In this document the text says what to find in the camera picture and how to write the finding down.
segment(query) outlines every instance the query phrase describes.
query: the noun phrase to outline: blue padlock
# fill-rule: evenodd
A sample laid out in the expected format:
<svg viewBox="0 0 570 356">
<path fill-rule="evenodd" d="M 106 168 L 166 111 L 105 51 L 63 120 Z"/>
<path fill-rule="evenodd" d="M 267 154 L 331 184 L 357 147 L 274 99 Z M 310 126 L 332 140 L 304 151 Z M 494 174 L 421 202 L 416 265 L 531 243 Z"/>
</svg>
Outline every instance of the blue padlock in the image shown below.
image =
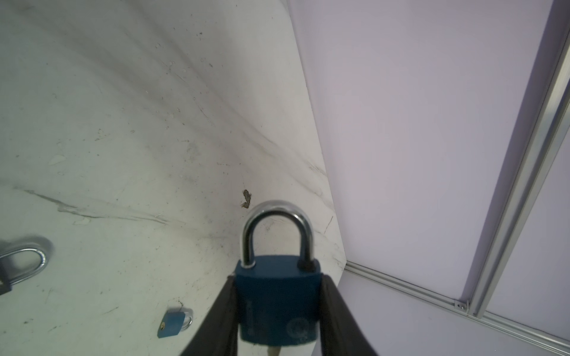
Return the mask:
<svg viewBox="0 0 570 356">
<path fill-rule="evenodd" d="M 301 234 L 300 256 L 254 257 L 255 226 L 271 215 L 285 216 L 295 223 Z M 281 200 L 256 206 L 243 228 L 241 258 L 235 267 L 241 338 L 267 346 L 316 340 L 321 272 L 314 258 L 313 230 L 306 214 Z"/>
</svg>

